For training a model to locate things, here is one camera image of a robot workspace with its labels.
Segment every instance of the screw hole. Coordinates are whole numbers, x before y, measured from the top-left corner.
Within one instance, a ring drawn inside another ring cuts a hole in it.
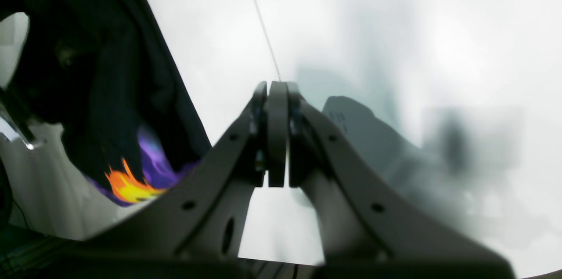
[[[371,205],[371,209],[373,209],[373,211],[378,212],[378,213],[382,213],[385,211],[385,207],[383,207],[381,204],[379,203],[373,203]]]
[[[223,236],[223,255],[228,253],[228,249],[231,248],[232,235],[234,234],[234,218],[228,220],[227,228],[224,230]]]
[[[184,210],[191,210],[194,207],[195,207],[195,201],[187,201],[186,203],[183,203],[183,205],[181,206],[181,208]]]

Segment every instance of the blurry background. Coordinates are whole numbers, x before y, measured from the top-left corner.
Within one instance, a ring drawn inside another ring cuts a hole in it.
[[[562,268],[560,0],[148,1],[211,143],[259,81],[296,81],[320,110],[349,97],[409,142],[381,170],[401,194],[518,277]],[[2,85],[26,30],[24,14],[0,25]],[[84,239],[146,205],[115,207],[66,159],[60,127],[34,131],[43,149],[0,144],[30,228]],[[17,210],[11,223],[25,225]],[[257,189],[240,256],[321,263],[316,228],[299,190]]]

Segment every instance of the black fabric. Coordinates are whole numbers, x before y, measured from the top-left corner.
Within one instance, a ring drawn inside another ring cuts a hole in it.
[[[29,32],[6,97],[28,118],[62,123],[68,158],[111,189],[122,159],[143,181],[148,123],[174,169],[211,148],[146,0],[23,0]]]

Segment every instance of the white surface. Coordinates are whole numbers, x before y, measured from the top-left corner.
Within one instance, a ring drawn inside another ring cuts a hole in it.
[[[257,83],[277,78],[252,0],[148,1],[215,143]],[[562,267],[560,0],[258,2],[281,78],[297,81],[319,109],[328,96],[347,95],[418,146],[428,109],[522,109],[521,159],[506,172],[506,185],[531,219],[546,217],[550,230],[524,249],[506,247],[485,232],[479,240],[508,257],[518,277]],[[17,15],[15,44],[0,47],[3,83],[25,33],[26,19]],[[22,144],[0,145],[16,200],[32,227],[80,239],[138,209],[116,209],[86,183],[65,160],[60,128],[37,131],[49,139],[46,149],[30,153]],[[313,214],[298,198],[291,190],[257,190],[241,255],[321,260]],[[513,213],[503,231],[528,236],[534,232],[531,219]],[[12,223],[22,221],[14,217]]]

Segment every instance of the orange flame print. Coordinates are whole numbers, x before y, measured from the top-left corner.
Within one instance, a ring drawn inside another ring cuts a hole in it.
[[[156,197],[167,190],[154,189],[147,183],[146,179],[144,180],[146,183],[145,185],[137,181],[135,177],[133,177],[129,165],[124,159],[123,166],[125,167],[125,173],[113,170],[111,167],[110,172],[106,173],[106,177],[113,189],[113,194],[121,201],[138,203]]]

